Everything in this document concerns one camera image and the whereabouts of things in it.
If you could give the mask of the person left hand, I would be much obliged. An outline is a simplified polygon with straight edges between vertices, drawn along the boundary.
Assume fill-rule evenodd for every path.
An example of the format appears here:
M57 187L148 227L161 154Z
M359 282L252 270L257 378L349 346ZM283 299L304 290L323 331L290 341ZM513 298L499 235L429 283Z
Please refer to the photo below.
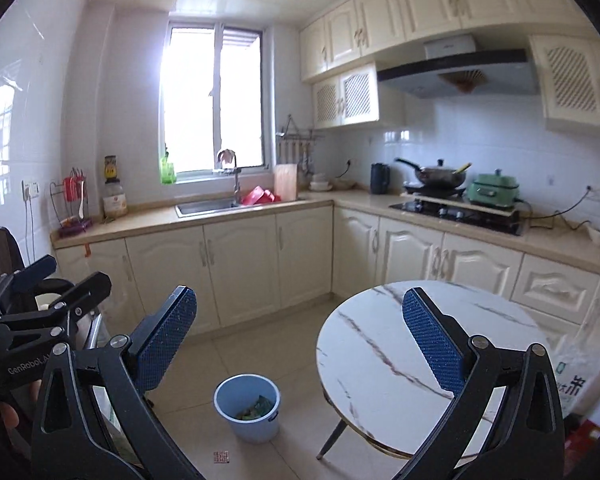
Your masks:
M31 415L35 411L35 405L38 403L38 396L42 386L42 380L31 382L28 387L29 401L26 403L27 408L23 411L24 414ZM20 423L18 406L12 406L8 402L0 402L0 415L3 425L6 429L16 429Z

